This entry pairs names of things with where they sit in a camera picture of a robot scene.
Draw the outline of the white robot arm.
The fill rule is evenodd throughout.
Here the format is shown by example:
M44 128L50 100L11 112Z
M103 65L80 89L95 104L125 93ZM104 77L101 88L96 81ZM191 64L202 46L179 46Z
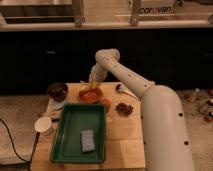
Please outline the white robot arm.
M147 171L195 171L185 115L177 93L122 65L117 49L95 53L91 77L102 82L112 73L140 100Z

